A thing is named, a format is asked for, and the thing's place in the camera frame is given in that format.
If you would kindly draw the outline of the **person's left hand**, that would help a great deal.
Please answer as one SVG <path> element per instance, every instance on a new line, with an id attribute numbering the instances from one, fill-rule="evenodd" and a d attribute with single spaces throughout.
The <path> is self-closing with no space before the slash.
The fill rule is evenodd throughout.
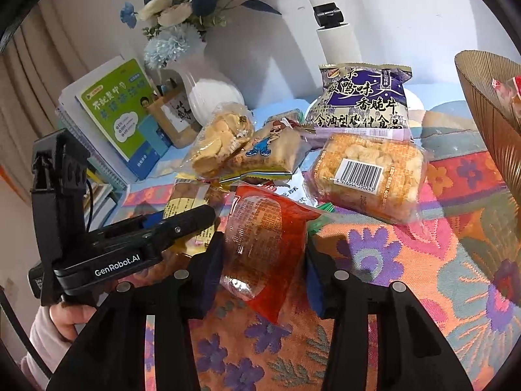
<path id="1" fill-rule="evenodd" d="M 87 324 L 95 311 L 90 305 L 68 305 L 62 302 L 49 308 L 49 316 L 60 335 L 67 341 L 74 341 L 78 336 L 76 326 Z"/>

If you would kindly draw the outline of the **pink sleeve forearm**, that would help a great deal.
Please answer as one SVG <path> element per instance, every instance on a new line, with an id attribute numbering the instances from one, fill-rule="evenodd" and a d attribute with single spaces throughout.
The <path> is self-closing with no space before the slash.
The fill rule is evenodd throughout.
<path id="1" fill-rule="evenodd" d="M 68 320 L 63 304 L 40 307 L 30 329 L 29 339 L 47 367 L 54 371 L 77 336 Z M 49 378 L 29 353 L 20 361 L 20 368 L 36 390 L 45 390 Z"/>

